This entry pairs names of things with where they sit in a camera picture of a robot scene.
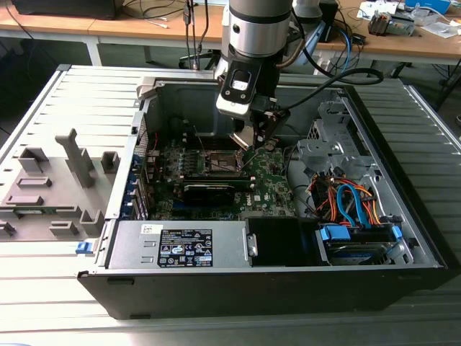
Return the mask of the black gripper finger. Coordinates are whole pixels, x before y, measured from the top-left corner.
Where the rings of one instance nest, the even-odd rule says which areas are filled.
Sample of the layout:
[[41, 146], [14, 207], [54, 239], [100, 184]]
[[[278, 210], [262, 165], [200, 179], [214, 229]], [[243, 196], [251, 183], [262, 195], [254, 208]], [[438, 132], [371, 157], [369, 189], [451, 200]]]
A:
[[289, 110], [277, 110], [253, 113], [253, 147], [262, 147], [291, 116]]

